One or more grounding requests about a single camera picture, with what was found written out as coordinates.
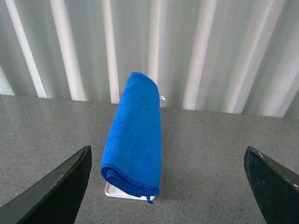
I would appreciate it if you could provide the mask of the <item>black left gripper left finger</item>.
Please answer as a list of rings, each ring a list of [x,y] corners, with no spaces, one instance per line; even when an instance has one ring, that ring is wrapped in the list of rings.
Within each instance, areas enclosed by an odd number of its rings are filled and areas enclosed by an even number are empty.
[[[73,224],[92,168],[91,146],[73,156],[0,208],[2,224]]]

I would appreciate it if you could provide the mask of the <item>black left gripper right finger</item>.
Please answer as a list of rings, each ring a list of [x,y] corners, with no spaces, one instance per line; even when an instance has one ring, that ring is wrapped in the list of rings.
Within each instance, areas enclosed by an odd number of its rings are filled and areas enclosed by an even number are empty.
[[[299,222],[299,175],[253,147],[244,169],[258,207],[268,224]]]

